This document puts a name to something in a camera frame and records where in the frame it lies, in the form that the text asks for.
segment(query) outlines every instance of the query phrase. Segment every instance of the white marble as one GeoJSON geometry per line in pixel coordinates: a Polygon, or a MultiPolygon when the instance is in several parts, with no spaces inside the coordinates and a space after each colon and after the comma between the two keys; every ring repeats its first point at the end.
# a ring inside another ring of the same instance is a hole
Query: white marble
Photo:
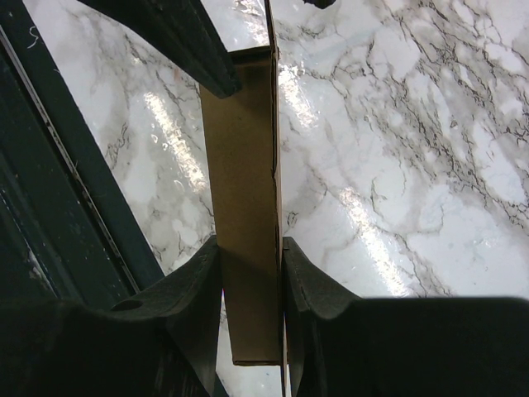
{"type": "MultiPolygon", "coordinates": [[[[74,0],[25,2],[170,272],[214,230],[196,84],[74,0]]],[[[229,50],[265,44],[256,0],[204,3],[229,50]]],[[[272,5],[285,234],[361,296],[529,298],[529,2],[272,5]]],[[[220,338],[231,395],[280,395],[220,338]]]]}

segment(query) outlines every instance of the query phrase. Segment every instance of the gray marble veining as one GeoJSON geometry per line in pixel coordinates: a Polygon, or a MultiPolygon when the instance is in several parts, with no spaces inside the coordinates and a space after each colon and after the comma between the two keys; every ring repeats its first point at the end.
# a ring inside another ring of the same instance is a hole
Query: gray marble veining
{"type": "MultiPolygon", "coordinates": [[[[170,272],[214,232],[197,85],[74,0],[25,3],[170,272]]],[[[266,41],[257,0],[204,3],[229,50],[266,41]]],[[[529,3],[272,6],[285,233],[361,296],[529,298],[529,3]]],[[[231,395],[279,395],[220,340],[231,395]]]]}

